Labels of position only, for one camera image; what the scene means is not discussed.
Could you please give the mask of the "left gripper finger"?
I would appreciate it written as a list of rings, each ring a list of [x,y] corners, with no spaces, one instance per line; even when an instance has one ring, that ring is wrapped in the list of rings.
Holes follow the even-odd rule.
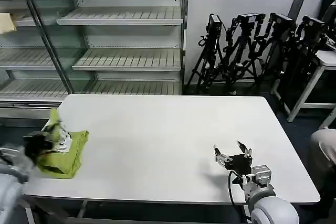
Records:
[[[46,132],[52,137],[60,137],[61,135],[66,134],[66,128],[61,121],[57,121],[56,123],[48,124],[46,126]]]
[[[61,136],[54,144],[53,151],[58,153],[68,153],[72,145],[72,138],[70,135]]]

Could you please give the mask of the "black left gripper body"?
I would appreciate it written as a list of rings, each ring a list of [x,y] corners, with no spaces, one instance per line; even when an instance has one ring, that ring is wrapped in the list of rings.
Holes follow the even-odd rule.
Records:
[[[38,156],[44,152],[52,150],[54,142],[49,133],[32,133],[24,136],[25,155],[33,163],[37,163]]]

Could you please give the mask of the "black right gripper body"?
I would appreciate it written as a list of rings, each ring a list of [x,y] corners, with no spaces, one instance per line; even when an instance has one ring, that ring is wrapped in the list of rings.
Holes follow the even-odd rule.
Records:
[[[233,155],[226,163],[227,170],[233,170],[236,174],[251,174],[253,158],[244,154]]]

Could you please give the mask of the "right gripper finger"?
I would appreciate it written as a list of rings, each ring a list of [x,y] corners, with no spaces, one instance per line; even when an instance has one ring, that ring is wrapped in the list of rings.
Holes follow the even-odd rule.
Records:
[[[216,145],[213,145],[213,149],[215,154],[215,162],[217,162],[220,166],[225,167],[226,164],[229,164],[233,161],[231,157],[222,154]]]
[[[237,141],[237,144],[240,148],[240,150],[242,151],[242,153],[244,154],[244,157],[251,157],[252,154],[252,149],[248,148],[244,143]]]

